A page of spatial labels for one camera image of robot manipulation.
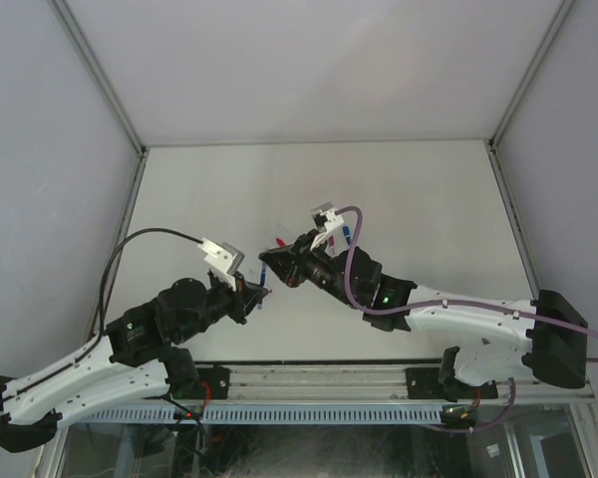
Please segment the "white marker blue end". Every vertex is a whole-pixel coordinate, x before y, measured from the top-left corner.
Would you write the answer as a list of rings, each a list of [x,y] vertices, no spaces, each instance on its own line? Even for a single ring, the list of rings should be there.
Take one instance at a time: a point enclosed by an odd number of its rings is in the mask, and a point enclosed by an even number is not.
[[[343,234],[347,245],[350,246],[352,244],[352,231],[349,226],[343,226]]]

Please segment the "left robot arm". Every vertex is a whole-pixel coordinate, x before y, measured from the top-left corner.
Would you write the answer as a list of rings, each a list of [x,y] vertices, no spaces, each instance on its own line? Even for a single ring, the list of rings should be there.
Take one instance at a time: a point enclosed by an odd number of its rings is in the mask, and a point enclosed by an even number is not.
[[[225,317],[245,323],[268,294],[243,278],[234,287],[217,278],[208,285],[180,279],[48,367],[21,378],[0,375],[0,447],[29,451],[109,406],[196,385],[184,343]]]

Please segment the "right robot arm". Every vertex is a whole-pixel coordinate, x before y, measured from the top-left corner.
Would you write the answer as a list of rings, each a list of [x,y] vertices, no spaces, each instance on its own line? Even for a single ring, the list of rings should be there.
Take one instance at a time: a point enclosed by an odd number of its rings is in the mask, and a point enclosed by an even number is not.
[[[389,276],[360,247],[331,256],[325,245],[314,245],[314,235],[259,258],[287,287],[310,282],[361,311],[375,329],[442,334],[449,346],[439,381],[448,394],[459,384],[479,387],[527,373],[560,388],[584,387],[588,324],[560,293],[480,303]]]

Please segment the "pink white pen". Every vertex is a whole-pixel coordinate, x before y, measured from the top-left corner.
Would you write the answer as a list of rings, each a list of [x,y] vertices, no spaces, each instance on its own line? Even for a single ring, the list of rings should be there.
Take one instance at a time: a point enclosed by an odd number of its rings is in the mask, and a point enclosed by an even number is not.
[[[333,237],[333,236],[330,236],[330,237],[328,238],[328,247],[329,247],[329,250],[330,250],[330,252],[332,252],[333,254],[335,254],[335,253],[336,253],[336,249],[335,249],[335,240],[334,240],[334,237]]]

